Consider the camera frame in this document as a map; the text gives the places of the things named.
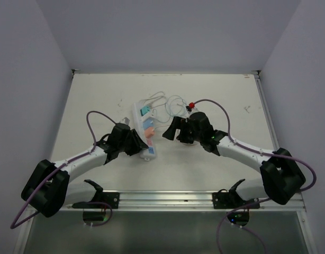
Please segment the orange charger plug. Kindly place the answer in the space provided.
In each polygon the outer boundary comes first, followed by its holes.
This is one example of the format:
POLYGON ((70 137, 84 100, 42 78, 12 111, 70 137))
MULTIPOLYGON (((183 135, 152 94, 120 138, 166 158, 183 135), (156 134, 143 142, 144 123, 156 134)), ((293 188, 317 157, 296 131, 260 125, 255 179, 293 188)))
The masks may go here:
POLYGON ((146 139, 150 139, 150 138, 153 137, 155 134, 156 134, 156 133, 155 133, 155 128, 153 128, 153 127, 150 127, 150 128, 148 128, 148 129, 146 129, 146 130, 144 131, 144 135, 145 135, 146 139))

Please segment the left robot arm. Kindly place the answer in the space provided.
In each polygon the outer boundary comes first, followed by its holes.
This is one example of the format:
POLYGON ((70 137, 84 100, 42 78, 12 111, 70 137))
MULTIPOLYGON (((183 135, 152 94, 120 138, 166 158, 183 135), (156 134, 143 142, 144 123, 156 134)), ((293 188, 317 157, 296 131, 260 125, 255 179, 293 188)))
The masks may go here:
POLYGON ((117 123, 110 134, 74 157, 57 162, 40 161, 22 190, 21 198, 45 217, 51 217, 64 205, 72 180, 109 163, 122 152, 133 156, 148 148, 135 129, 117 123))

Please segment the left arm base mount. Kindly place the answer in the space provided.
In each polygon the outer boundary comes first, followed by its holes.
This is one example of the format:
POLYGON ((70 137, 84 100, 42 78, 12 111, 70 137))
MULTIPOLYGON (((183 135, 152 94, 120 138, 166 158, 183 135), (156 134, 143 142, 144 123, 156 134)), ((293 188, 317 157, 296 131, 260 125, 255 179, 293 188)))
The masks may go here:
POLYGON ((98 183, 86 179, 84 183, 92 187, 91 190, 80 192, 79 200, 73 202, 73 209, 82 209, 83 222, 93 227, 107 224, 113 217, 113 210, 119 207, 119 192, 104 192, 98 183))

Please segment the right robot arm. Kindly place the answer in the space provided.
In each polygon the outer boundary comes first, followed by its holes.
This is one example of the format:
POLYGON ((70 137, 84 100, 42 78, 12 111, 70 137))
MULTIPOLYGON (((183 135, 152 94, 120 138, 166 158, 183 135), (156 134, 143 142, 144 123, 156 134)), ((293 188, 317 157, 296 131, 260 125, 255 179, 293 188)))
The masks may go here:
POLYGON ((218 192, 218 199, 232 207, 242 207, 256 198, 270 198, 285 205, 306 181, 287 150, 244 149, 231 141, 228 133, 214 129, 203 112, 193 113, 186 119, 174 117, 163 137, 184 144, 198 142, 205 151, 233 159, 260 173, 257 179, 241 179, 226 192, 218 192))

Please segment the white power strip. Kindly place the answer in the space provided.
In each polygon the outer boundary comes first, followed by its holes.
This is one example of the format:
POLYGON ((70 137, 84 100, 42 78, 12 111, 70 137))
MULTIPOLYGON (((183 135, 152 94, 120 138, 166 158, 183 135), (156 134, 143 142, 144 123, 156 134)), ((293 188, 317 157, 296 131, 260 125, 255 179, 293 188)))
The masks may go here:
POLYGON ((134 128, 141 140, 148 146, 148 149, 141 151, 140 157, 145 161, 156 158, 157 152, 153 141, 155 132, 154 115, 148 106, 144 106, 141 102, 132 104, 132 115, 134 120, 134 128))

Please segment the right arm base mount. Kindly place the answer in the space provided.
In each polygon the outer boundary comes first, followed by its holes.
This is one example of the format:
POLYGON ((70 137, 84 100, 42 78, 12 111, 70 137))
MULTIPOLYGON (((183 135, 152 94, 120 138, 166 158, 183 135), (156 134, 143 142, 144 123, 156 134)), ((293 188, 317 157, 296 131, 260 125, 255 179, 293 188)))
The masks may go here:
POLYGON ((228 221, 237 226, 247 225, 250 219, 249 210, 260 208, 259 204, 254 204, 258 201, 258 199, 256 199, 256 201, 254 199, 244 201, 240 196, 238 196, 236 192, 237 187, 244 181, 245 179, 239 180, 229 190, 221 189, 212 193, 212 203, 214 209, 235 209, 240 206, 250 204, 249 207, 244 207, 243 211, 236 211, 228 215, 228 221))

